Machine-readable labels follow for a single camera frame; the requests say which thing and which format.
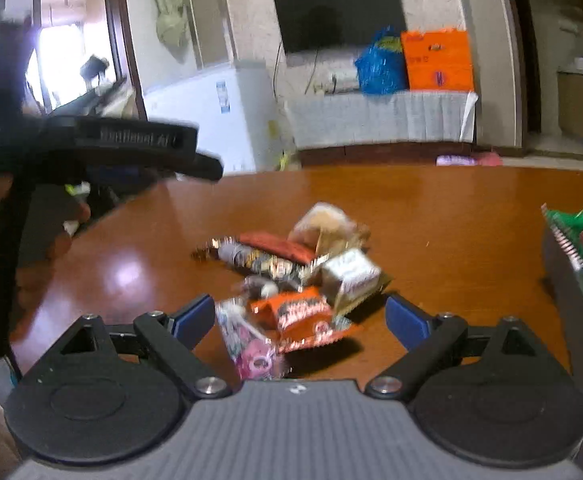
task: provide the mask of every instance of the black flat-screen tv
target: black flat-screen tv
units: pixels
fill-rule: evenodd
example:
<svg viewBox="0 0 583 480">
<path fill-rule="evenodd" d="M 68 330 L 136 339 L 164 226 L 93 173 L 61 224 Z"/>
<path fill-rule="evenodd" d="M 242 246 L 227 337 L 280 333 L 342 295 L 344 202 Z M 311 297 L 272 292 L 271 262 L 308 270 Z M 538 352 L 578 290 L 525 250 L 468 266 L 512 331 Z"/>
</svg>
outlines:
<svg viewBox="0 0 583 480">
<path fill-rule="evenodd" d="M 286 54 L 370 44 L 387 26 L 407 30 L 401 0 L 274 0 Z"/>
</svg>

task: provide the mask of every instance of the tied green curtain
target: tied green curtain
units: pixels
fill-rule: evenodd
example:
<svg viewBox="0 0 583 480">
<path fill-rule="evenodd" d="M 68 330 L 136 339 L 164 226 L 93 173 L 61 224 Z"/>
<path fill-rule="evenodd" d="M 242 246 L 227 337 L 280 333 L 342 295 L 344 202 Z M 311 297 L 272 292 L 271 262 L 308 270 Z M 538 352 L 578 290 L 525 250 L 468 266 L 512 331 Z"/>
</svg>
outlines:
<svg viewBox="0 0 583 480">
<path fill-rule="evenodd" d="M 181 48 L 186 41 L 187 18 L 184 16 L 183 0 L 156 0 L 158 39 L 171 48 Z"/>
</svg>

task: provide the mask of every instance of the wooden table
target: wooden table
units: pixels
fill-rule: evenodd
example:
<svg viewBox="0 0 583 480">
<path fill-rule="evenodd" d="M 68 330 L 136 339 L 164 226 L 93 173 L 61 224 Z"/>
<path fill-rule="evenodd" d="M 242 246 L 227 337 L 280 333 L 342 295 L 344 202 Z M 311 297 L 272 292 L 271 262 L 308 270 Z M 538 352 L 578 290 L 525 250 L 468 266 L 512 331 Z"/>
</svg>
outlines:
<svg viewBox="0 0 583 480">
<path fill-rule="evenodd" d="M 27 370 L 87 312 L 123 323 L 149 310 L 173 312 L 205 292 L 230 297 L 239 275 L 218 262 L 194 262 L 190 252 L 218 235 L 285 235 L 318 201 L 369 225 L 369 256 L 394 276 L 390 288 L 427 312 L 452 311 L 470 324 L 518 316 L 569 365 L 560 318 L 543 285 L 540 207 L 580 210 L 583 173 L 435 166 L 349 166 L 160 184 L 75 240 L 43 305 L 14 335 L 20 365 Z M 356 378 L 362 386 L 404 354 L 382 308 L 372 304 L 356 314 L 366 319 L 353 341 L 292 355 L 298 375 Z M 216 327 L 196 353 L 235 381 Z"/>
</svg>

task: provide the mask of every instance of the gray ribbed surface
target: gray ribbed surface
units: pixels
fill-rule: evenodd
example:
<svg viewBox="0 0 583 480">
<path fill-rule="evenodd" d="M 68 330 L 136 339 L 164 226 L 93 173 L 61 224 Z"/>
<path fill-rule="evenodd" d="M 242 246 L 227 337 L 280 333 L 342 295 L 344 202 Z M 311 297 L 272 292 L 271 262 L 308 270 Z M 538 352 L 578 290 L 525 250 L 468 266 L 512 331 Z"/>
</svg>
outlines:
<svg viewBox="0 0 583 480">
<path fill-rule="evenodd" d="M 105 470 L 28 462 L 13 480 L 583 479 L 571 462 L 507 472 L 437 448 L 398 402 L 363 396 L 352 381 L 246 383 L 198 402 L 163 446 Z"/>
</svg>

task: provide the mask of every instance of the screw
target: screw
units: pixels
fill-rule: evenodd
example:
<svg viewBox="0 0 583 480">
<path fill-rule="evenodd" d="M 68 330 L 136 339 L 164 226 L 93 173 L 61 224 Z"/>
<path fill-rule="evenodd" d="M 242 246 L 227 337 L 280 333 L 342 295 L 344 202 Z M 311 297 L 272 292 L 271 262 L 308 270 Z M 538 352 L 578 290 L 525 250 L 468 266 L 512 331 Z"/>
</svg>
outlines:
<svg viewBox="0 0 583 480">
<path fill-rule="evenodd" d="M 222 392 L 227 387 L 227 383 L 220 377 L 204 377 L 196 381 L 196 389 L 205 395 L 215 395 Z"/>
<path fill-rule="evenodd" d="M 371 389 L 379 394 L 395 394 L 403 387 L 403 383 L 395 377 L 383 375 L 376 377 L 370 386 Z"/>
</svg>

